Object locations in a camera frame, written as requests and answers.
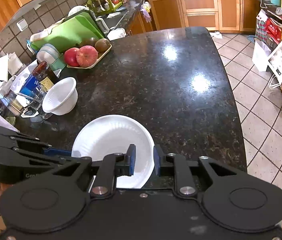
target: wooden tray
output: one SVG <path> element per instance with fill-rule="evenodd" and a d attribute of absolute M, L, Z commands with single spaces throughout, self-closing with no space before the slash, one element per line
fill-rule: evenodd
<path fill-rule="evenodd" d="M 100 57 L 98 57 L 97 61 L 93 65 L 91 65 L 90 67 L 71 67 L 69 65 L 66 65 L 66 66 L 69 67 L 69 68 L 80 68 L 80 69 L 93 68 L 110 51 L 111 48 L 112 48 L 112 44 L 110 44 L 110 48 L 108 48 Z"/>

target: glass jar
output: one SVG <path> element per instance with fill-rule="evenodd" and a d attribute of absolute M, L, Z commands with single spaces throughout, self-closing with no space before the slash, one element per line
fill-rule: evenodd
<path fill-rule="evenodd" d="M 32 75 L 42 84 L 46 90 L 59 82 L 59 78 L 54 74 L 49 64 L 46 61 L 39 63 L 32 71 Z"/>

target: tiled wall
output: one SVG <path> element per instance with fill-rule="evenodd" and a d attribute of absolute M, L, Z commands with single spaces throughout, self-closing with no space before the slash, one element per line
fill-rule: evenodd
<path fill-rule="evenodd" d="M 0 57 L 5 53 L 15 52 L 24 64 L 29 64 L 32 53 L 27 49 L 26 41 L 30 36 L 67 16 L 74 6 L 83 5 L 86 2 L 87 0 L 49 0 L 37 10 L 32 9 L 22 17 L 29 25 L 26 30 L 21 32 L 17 27 L 16 23 L 20 18 L 0 32 Z"/>

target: tiled floor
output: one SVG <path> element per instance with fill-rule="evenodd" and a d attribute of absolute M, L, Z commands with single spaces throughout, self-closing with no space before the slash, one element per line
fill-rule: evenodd
<path fill-rule="evenodd" d="M 248 173 L 282 188 L 282 92 L 269 89 L 271 72 L 253 65 L 254 44 L 245 36 L 213 38 L 236 100 Z"/>

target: metal screw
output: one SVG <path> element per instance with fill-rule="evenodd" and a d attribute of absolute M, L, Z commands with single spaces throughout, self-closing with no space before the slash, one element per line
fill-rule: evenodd
<path fill-rule="evenodd" d="M 97 187 L 92 188 L 92 192 L 96 195 L 103 195 L 108 192 L 108 189 L 103 186 L 97 186 Z"/>
<path fill-rule="evenodd" d="M 193 187 L 185 186 L 185 187 L 180 188 L 180 192 L 183 195 L 191 195 L 195 192 L 195 189 Z"/>

